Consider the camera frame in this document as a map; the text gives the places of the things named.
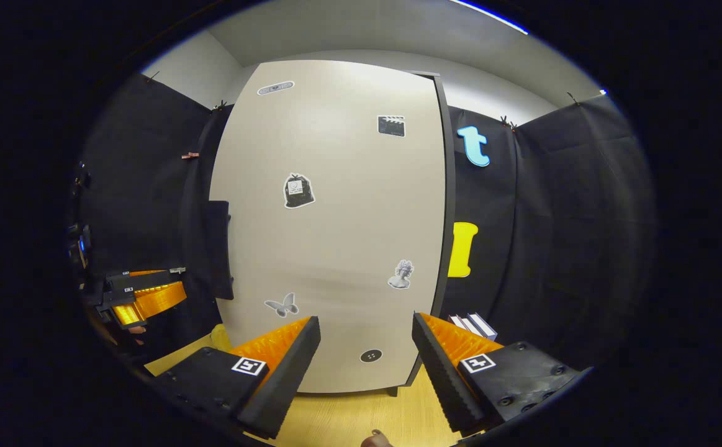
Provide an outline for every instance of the ceiling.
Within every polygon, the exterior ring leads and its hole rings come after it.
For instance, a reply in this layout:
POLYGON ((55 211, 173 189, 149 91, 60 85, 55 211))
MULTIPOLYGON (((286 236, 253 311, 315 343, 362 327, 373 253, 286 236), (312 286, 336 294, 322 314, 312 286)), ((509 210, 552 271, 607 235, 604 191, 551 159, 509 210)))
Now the ceiling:
POLYGON ((293 54, 377 49, 464 63, 556 107, 571 104, 567 91, 583 100, 601 88, 537 38, 449 0, 272 0, 209 31, 242 66, 293 54))

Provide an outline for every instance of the white wall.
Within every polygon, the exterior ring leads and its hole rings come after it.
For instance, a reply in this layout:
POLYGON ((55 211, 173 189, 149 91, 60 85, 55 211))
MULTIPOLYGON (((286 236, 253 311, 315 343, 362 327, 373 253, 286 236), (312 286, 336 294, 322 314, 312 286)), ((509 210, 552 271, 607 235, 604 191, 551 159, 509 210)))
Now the white wall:
POLYGON ((241 66, 209 31, 202 31, 179 43, 142 73, 173 90, 213 108, 230 87, 241 66))
MULTIPOLYGON (((547 100, 508 80, 462 63, 419 54, 381 50, 340 50, 297 54, 276 60, 304 59, 344 60, 398 70, 439 73, 443 80, 446 102, 450 106, 475 111, 495 119, 506 115, 508 122, 512 121, 517 125, 557 110, 557 107, 547 100)), ((223 95, 228 104, 237 101, 240 91, 250 79, 256 66, 258 65, 250 65, 234 73, 229 88, 223 95)))

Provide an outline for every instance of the round black sticker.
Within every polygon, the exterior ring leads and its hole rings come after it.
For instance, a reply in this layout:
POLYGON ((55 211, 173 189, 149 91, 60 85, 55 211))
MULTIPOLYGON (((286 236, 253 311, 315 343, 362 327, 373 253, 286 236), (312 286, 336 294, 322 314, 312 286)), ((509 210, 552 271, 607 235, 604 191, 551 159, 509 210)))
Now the round black sticker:
POLYGON ((383 357, 383 351, 380 349, 369 349, 365 353, 361 354, 361 362, 372 363, 383 357))

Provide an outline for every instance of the white door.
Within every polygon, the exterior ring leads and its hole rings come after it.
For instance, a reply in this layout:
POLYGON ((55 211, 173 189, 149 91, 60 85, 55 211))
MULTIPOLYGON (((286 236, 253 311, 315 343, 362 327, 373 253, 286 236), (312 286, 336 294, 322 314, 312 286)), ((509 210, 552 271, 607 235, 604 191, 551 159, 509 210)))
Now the white door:
POLYGON ((315 315, 322 341, 298 391, 405 384, 412 314, 431 311, 438 280, 443 141, 430 79, 328 60, 259 65, 210 190, 230 203, 234 300, 219 309, 233 345, 315 315), (395 275, 402 260, 409 276, 395 275), (297 314, 276 311, 290 294, 297 314))

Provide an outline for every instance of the yellow letter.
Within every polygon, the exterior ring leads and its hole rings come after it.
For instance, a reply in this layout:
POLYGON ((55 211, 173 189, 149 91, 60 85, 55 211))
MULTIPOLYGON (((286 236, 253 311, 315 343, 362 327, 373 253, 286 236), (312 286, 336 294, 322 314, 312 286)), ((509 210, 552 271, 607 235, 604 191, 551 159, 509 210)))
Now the yellow letter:
POLYGON ((452 243, 452 257, 449 260, 449 278, 465 278, 471 274, 468 266, 468 257, 471 255, 471 241, 479 228, 473 223, 454 223, 454 243, 452 243))

